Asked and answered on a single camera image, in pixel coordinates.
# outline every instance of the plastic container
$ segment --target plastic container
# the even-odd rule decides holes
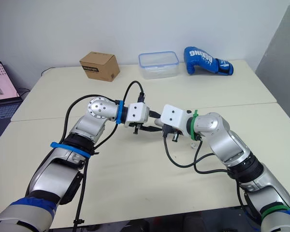
[[[178,64],[177,55],[172,51],[139,54],[139,65],[145,79],[176,76]]]

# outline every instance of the white table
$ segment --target white table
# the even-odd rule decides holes
[[[86,94],[102,94],[121,100],[133,80],[142,83],[145,102],[155,111],[162,111],[165,104],[182,108],[273,103],[276,99],[243,60],[232,61],[234,74],[214,75],[204,70],[188,75],[180,64],[176,77],[145,80],[138,65],[120,66],[120,74],[113,82],[87,78],[81,67],[48,70],[34,86],[14,114],[12,121],[64,117],[70,104]],[[135,102],[139,93],[131,88],[126,103]],[[88,100],[81,101],[71,116],[82,116]]]
[[[290,119],[276,103],[200,109],[220,113],[261,162],[290,193]],[[78,118],[72,117],[69,128]],[[0,139],[0,211],[23,197],[27,184],[61,137],[63,118],[12,122]],[[108,122],[106,136],[114,124]],[[182,164],[195,150],[191,140],[169,140],[169,150]],[[160,132],[118,127],[114,136],[90,159],[81,218],[85,224],[146,218],[239,205],[235,182],[226,174],[201,175],[180,169],[167,158]],[[200,155],[210,152],[206,143]],[[200,170],[223,168],[215,157],[203,160]],[[72,226],[79,192],[60,206],[52,228]]]

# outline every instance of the laptop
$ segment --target laptop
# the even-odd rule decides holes
[[[22,103],[16,88],[0,62],[0,136]]]

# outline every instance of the gray wall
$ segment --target gray wall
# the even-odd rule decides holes
[[[290,5],[256,74],[290,117]]]

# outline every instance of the laptop screen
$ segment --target laptop screen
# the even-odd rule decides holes
[[[0,100],[16,97],[19,95],[0,62]]]

